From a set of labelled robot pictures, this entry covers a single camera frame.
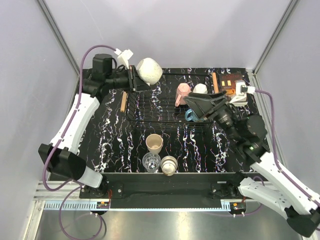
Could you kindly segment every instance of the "pink mug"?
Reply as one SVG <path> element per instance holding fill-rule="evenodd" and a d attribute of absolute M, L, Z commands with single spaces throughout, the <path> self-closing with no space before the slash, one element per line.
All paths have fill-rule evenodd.
<path fill-rule="evenodd" d="M 180 83 L 178 88 L 176 89 L 175 94 L 175 106 L 179 107 L 179 105 L 185 105 L 184 97 L 188 96 L 191 93 L 191 88 L 187 83 Z"/>

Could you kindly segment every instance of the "white cup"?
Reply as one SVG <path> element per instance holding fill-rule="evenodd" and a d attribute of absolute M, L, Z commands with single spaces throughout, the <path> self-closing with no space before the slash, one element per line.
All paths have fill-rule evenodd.
<path fill-rule="evenodd" d="M 162 76 L 162 68 L 150 57 L 142 59 L 136 66 L 140 78 L 148 85 L 156 84 Z"/>
<path fill-rule="evenodd" d="M 151 134 L 146 138 L 145 144 L 150 153 L 158 154 L 164 145 L 164 140 L 158 134 Z"/>
<path fill-rule="evenodd" d="M 206 85 L 199 83 L 194 87 L 193 92 L 196 94 L 208 94 L 208 89 Z"/>

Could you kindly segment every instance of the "clear glass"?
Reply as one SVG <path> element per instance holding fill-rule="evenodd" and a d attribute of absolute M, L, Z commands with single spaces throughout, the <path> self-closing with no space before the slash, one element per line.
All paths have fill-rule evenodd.
<path fill-rule="evenodd" d="M 157 173 L 160 167 L 160 162 L 160 156 L 151 152 L 148 152 L 142 158 L 142 164 L 148 173 Z"/>

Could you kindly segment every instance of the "white wall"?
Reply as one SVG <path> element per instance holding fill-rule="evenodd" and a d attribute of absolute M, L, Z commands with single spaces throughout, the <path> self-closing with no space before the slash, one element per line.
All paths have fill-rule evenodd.
<path fill-rule="evenodd" d="M 303 0 L 258 72 L 288 168 L 320 193 L 320 1 Z"/>
<path fill-rule="evenodd" d="M 41 143 L 67 112 L 76 74 L 35 0 L 0 7 L 0 235 L 18 240 L 41 178 Z"/>
<path fill-rule="evenodd" d="M 106 44 L 130 48 L 131 64 L 151 57 L 172 68 L 253 68 L 290 0 L 46 2 L 78 63 L 89 47 Z"/>

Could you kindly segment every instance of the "metal cup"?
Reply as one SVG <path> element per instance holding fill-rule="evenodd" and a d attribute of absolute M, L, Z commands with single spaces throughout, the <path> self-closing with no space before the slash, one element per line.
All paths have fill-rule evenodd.
<path fill-rule="evenodd" d="M 160 165 L 164 175 L 172 176 L 177 170 L 178 161 L 173 156 L 165 156 Z"/>

